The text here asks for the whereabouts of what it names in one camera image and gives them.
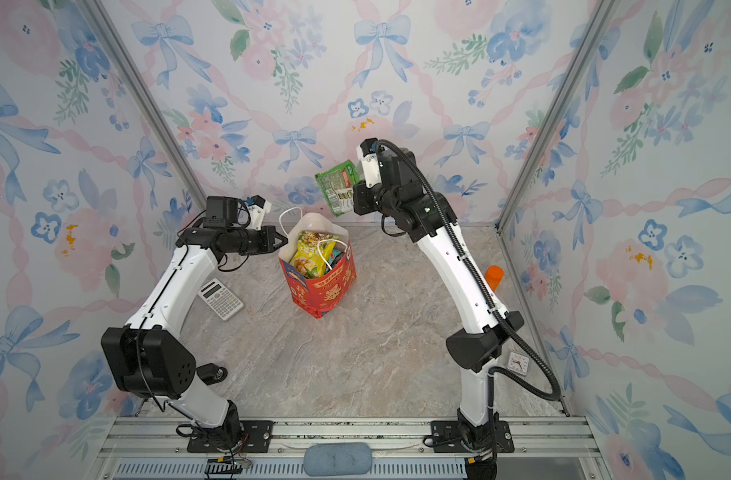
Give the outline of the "small white square clock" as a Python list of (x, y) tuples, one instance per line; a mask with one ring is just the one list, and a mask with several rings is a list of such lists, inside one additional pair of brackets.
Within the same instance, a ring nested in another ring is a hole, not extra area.
[(527, 376), (529, 366), (531, 366), (531, 360), (529, 360), (527, 355), (513, 351), (509, 354), (509, 358), (507, 358), (507, 369), (521, 377)]

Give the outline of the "orange pill bottle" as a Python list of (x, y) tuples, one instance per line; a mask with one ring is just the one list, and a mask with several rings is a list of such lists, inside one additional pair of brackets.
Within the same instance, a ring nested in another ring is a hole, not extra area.
[(485, 282), (487, 282), (487, 285), (489, 285), (489, 288), (493, 292), (497, 291), (503, 278), (505, 278), (505, 271), (497, 265), (489, 266), (485, 272)]

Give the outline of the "yellow snack bag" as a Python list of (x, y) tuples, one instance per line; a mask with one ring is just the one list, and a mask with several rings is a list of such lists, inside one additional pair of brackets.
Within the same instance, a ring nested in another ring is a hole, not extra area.
[(305, 278), (318, 279), (331, 269), (331, 257), (339, 238), (333, 234), (302, 231), (290, 264)]

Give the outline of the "white scientific calculator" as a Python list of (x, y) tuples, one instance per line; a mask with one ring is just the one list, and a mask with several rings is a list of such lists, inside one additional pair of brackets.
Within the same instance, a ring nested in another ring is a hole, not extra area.
[(218, 278), (208, 280), (198, 296), (223, 321), (229, 321), (244, 308), (244, 302)]

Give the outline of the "red paper gift bag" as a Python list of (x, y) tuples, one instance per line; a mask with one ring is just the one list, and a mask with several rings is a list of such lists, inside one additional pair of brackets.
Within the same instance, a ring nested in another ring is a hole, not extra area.
[[(311, 316), (320, 319), (339, 305), (357, 279), (354, 250), (350, 234), (345, 228), (333, 224), (319, 213), (306, 213), (301, 208), (297, 210), (300, 212), (300, 219), (294, 226), (287, 228), (284, 222), (280, 223), (282, 233), (287, 236), (289, 243), (280, 249), (279, 262), (293, 302)], [(339, 238), (332, 253), (331, 269), (321, 278), (305, 278), (290, 264), (302, 231), (329, 233)]]

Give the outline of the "green snack bag barcode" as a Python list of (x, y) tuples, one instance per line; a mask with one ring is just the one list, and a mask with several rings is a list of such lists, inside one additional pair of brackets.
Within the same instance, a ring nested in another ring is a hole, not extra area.
[(354, 187), (360, 174), (351, 160), (315, 175), (315, 180), (326, 200), (331, 214), (336, 217), (354, 211)]

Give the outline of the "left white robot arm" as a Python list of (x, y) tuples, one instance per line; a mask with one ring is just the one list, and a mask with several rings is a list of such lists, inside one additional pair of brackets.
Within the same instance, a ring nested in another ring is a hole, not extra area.
[(288, 244), (274, 226), (194, 226), (182, 232), (166, 272), (143, 306), (122, 327), (111, 327), (101, 346), (119, 390), (155, 399), (205, 430), (238, 429), (234, 402), (197, 374), (195, 357), (180, 342), (187, 314), (206, 280), (228, 254), (272, 254)]

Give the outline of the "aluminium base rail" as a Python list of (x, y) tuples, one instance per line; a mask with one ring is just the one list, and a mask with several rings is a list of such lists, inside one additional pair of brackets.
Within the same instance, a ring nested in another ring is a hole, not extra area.
[(183, 436), (181, 422), (115, 422), (90, 479), (607, 479), (581, 417), (503, 418), (497, 452), (461, 444), (453, 419), (248, 419), (232, 453)]

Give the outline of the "grey blue foam pad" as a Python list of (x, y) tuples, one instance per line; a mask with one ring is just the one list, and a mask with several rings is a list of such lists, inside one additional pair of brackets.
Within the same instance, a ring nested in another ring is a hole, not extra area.
[(314, 445), (307, 449), (303, 470), (311, 477), (365, 475), (373, 466), (373, 451), (365, 443)]

